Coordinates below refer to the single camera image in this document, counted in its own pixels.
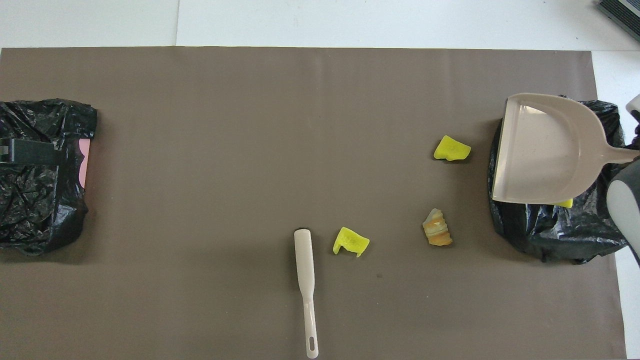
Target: pink object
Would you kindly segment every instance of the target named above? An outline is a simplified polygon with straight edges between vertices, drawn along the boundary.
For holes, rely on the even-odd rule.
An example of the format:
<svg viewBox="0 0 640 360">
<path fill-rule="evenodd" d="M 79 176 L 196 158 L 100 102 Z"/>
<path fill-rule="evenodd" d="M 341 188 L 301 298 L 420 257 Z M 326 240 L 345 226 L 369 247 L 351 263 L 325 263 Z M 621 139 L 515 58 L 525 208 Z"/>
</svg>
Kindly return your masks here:
<svg viewBox="0 0 640 360">
<path fill-rule="evenodd" d="M 89 145 L 91 144 L 90 139 L 80 139 L 78 141 L 78 145 L 80 146 L 80 152 L 84 155 L 84 159 L 80 164 L 80 171 L 78 172 L 78 180 L 80 181 L 80 186 L 84 189 L 84 180 L 86 179 L 86 163 L 89 160 Z"/>
</svg>

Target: white table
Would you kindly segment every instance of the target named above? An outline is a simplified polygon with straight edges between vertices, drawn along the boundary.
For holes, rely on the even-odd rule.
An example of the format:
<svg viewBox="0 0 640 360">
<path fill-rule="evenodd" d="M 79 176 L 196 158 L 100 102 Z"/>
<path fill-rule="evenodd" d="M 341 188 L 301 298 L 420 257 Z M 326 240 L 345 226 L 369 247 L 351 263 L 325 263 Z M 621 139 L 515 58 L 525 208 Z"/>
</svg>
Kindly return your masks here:
<svg viewBox="0 0 640 360">
<path fill-rule="evenodd" d="M 590 50 L 600 100 L 640 93 L 640 43 L 591 0 L 0 2 L 0 48 L 165 45 Z M 636 122 L 620 115 L 629 143 Z M 640 269 L 615 256 L 627 356 L 640 357 Z"/>
</svg>

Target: brown paper sheet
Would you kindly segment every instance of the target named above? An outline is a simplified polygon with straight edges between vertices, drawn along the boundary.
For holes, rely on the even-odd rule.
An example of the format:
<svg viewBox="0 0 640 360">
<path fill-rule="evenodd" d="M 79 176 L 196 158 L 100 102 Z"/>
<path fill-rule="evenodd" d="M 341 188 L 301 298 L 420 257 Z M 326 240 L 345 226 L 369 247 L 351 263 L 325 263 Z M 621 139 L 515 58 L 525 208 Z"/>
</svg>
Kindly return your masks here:
<svg viewBox="0 0 640 360">
<path fill-rule="evenodd" d="M 595 99 L 587 52 L 3 49 L 0 99 L 91 104 L 82 237 L 0 254 L 2 359 L 303 359 L 310 227 L 320 359 L 625 357 L 614 258 L 543 264 L 496 235 L 506 97 Z M 464 163 L 432 160 L 444 135 Z M 428 245 L 443 210 L 454 246 Z M 332 254 L 341 226 L 371 239 Z"/>
</svg>

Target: black trash bag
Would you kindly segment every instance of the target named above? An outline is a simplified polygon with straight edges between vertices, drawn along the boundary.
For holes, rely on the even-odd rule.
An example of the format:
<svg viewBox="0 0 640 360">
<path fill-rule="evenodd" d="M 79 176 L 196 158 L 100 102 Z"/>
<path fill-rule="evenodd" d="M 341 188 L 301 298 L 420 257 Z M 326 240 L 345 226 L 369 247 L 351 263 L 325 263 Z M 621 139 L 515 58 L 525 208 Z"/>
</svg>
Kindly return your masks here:
<svg viewBox="0 0 640 360">
<path fill-rule="evenodd" d="M 79 140 L 93 138 L 97 111 L 79 102 L 0 102 L 0 138 L 53 143 L 58 165 L 0 164 L 0 249 L 39 255 L 75 241 L 88 209 Z"/>
<path fill-rule="evenodd" d="M 603 101 L 582 101 L 602 123 L 607 142 L 625 147 L 618 107 Z M 492 200 L 493 176 L 498 153 L 500 130 L 493 137 L 489 160 L 489 207 L 493 228 L 514 248 L 540 258 L 542 262 L 568 259 L 587 263 L 596 255 L 607 255 L 627 246 L 607 210 L 607 189 L 623 166 L 607 164 L 598 179 L 574 198 L 571 209 L 539 204 L 512 204 Z M 635 141 L 629 148 L 637 149 Z"/>
</svg>

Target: dustpan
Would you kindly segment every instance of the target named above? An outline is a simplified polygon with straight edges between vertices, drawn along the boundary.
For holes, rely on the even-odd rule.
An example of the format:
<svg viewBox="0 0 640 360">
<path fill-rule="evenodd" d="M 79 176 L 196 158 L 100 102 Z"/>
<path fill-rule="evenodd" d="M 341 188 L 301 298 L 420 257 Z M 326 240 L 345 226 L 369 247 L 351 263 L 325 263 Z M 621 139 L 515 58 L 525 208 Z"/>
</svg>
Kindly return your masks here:
<svg viewBox="0 0 640 360">
<path fill-rule="evenodd" d="M 607 163 L 640 152 L 607 143 L 598 117 L 564 97 L 516 94 L 507 99 L 492 199 L 553 204 L 587 190 Z"/>
</svg>

